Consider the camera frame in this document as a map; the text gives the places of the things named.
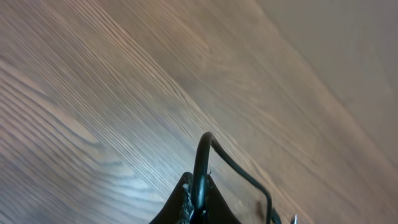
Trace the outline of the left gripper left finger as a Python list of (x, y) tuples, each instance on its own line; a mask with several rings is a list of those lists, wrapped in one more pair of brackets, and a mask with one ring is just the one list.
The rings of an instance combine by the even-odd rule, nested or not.
[(150, 224), (189, 224), (194, 207), (191, 187), (193, 174), (184, 172), (161, 211)]

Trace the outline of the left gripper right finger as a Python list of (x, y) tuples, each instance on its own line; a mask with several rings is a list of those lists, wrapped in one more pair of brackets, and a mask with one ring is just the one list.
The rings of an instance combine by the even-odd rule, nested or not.
[(210, 175), (207, 175), (206, 211), (209, 224), (240, 224)]

